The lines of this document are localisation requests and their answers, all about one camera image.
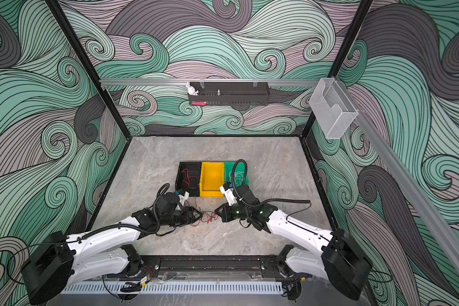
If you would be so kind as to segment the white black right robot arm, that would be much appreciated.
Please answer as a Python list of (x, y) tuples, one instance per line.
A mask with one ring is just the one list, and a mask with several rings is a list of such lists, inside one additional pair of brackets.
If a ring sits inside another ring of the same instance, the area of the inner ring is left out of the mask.
[(245, 219), (259, 231), (294, 242), (299, 247), (291, 246), (281, 252), (284, 266), (289, 271), (328, 280), (345, 297), (360, 298), (373, 264), (348, 232), (316, 228), (270, 204), (251, 208), (226, 203), (215, 213), (224, 223)]

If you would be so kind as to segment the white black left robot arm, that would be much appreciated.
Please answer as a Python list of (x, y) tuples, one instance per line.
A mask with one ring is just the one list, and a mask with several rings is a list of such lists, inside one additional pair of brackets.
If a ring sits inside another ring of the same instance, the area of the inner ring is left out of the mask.
[(190, 206), (171, 215), (143, 209), (90, 232), (50, 234), (21, 267), (30, 304), (46, 303), (66, 287), (95, 277), (138, 276), (144, 263), (133, 242), (156, 234), (161, 226), (178, 228), (196, 223), (202, 216)]

